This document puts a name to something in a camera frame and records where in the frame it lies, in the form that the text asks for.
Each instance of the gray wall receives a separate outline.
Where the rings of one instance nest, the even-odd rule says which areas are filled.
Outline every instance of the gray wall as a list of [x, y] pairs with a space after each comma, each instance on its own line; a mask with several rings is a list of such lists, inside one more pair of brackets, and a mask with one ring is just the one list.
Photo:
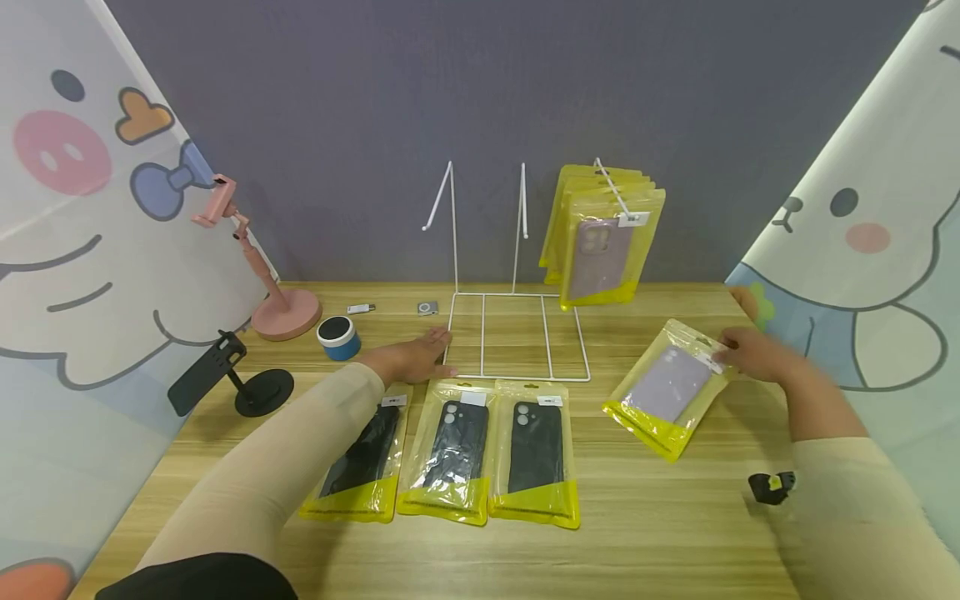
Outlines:
[[560, 167], [667, 205], [644, 280], [721, 280], [923, 0], [108, 0], [288, 279], [538, 280]]

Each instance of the wooden table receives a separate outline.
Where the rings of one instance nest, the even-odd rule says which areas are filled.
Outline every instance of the wooden table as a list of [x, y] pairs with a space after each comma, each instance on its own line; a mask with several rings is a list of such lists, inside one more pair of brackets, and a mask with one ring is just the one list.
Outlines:
[[[348, 304], [375, 303], [375, 312], [354, 317], [366, 348], [446, 324], [451, 293], [449, 284], [300, 286], [317, 293], [327, 316], [345, 314]], [[480, 287], [473, 291], [509, 291]], [[439, 300], [441, 314], [417, 317], [421, 300]], [[458, 298], [448, 363], [462, 372], [478, 368], [479, 310], [479, 298]], [[632, 304], [587, 307], [580, 314], [593, 374], [589, 383], [568, 384], [581, 529], [497, 519], [476, 528], [426, 516], [397, 516], [389, 525], [294, 516], [284, 530], [278, 567], [300, 598], [772, 600], [797, 598], [797, 589], [811, 585], [787, 509], [764, 510], [747, 501], [748, 475], [790, 466], [778, 390], [733, 382], [674, 465], [600, 412], [668, 318], [711, 336], [748, 324], [724, 287], [642, 285]], [[555, 305], [547, 316], [557, 375], [582, 374], [572, 317]], [[282, 367], [296, 378], [294, 396], [339, 367], [326, 359], [312, 333], [280, 343], [253, 333], [243, 339], [250, 351], [240, 375]], [[545, 375], [540, 301], [488, 298], [486, 347], [488, 373]], [[408, 444], [424, 390], [420, 385], [415, 393]], [[92, 598], [129, 574], [204, 473], [262, 421], [238, 416], [233, 390], [221, 382], [186, 421], [71, 598]]]

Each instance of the black clip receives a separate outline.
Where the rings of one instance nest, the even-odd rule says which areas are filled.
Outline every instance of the black clip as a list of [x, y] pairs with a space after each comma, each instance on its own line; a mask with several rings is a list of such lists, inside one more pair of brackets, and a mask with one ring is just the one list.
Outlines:
[[792, 470], [786, 470], [776, 475], [755, 473], [747, 478], [754, 498], [761, 504], [778, 506], [786, 500], [790, 491], [797, 485], [797, 475]]

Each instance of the white label sticker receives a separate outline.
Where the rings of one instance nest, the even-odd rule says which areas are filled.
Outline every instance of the white label sticker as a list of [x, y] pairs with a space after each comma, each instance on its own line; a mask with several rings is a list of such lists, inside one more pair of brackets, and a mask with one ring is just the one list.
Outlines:
[[619, 228], [642, 228], [650, 220], [649, 212], [620, 213], [617, 215], [616, 226]]
[[540, 406], [563, 406], [564, 399], [559, 396], [537, 396], [537, 404]]
[[487, 406], [487, 395], [480, 392], [461, 392], [460, 401], [474, 406]]
[[406, 406], [407, 405], [407, 395], [401, 394], [399, 396], [384, 396], [380, 400], [380, 406]]
[[707, 365], [708, 367], [710, 367], [710, 370], [717, 373], [718, 375], [723, 374], [723, 369], [724, 367], [726, 367], [726, 365], [713, 360], [710, 357], [710, 355], [707, 354], [706, 352], [699, 352], [697, 354], [694, 354], [693, 357], [699, 360], [700, 362], [702, 362], [703, 364]]

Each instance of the yellow packaging bag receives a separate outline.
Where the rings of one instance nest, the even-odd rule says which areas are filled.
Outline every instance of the yellow packaging bag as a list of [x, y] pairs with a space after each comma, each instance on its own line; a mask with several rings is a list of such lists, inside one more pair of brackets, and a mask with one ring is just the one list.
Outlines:
[[488, 429], [496, 398], [490, 380], [430, 382], [413, 451], [400, 474], [398, 513], [487, 523]]
[[[608, 169], [612, 181], [620, 185], [636, 185], [639, 188], [653, 188], [655, 185], [650, 178], [640, 171], [630, 169]], [[607, 178], [599, 168], [587, 165], [565, 165], [560, 170], [557, 179], [557, 188], [554, 191], [553, 208], [550, 211], [550, 221], [547, 225], [546, 236], [543, 238], [543, 248], [540, 251], [540, 266], [547, 270], [544, 283], [556, 285], [560, 283], [563, 269], [564, 250], [563, 241], [566, 236], [566, 213], [569, 195], [575, 191], [608, 188]]]
[[300, 516], [315, 520], [389, 523], [407, 433], [407, 404], [413, 388], [392, 385], [371, 421], [307, 496]]
[[671, 319], [603, 410], [671, 463], [680, 458], [732, 368], [711, 357], [724, 346]]
[[[654, 183], [652, 181], [622, 183], [616, 186], [616, 190], [620, 193], [621, 197], [624, 198], [630, 196], [634, 192], [653, 189]], [[569, 244], [568, 235], [572, 203], [576, 199], [583, 198], [584, 196], [603, 196], [606, 194], [613, 194], [611, 188], [607, 185], [606, 180], [600, 182], [595, 180], [577, 179], [567, 183], [564, 190], [564, 199], [561, 202], [564, 211], [557, 217], [555, 226], [556, 230], [554, 231], [553, 240], [550, 244], [550, 251], [548, 253], [547, 272], [546, 277], [544, 278], [544, 283], [556, 285], [563, 281], [566, 252]]]
[[496, 381], [490, 516], [580, 527], [566, 387]]
[[623, 208], [609, 187], [575, 193], [568, 207], [560, 307], [629, 302], [654, 241], [666, 194], [624, 186], [620, 197], [641, 219], [621, 219]]

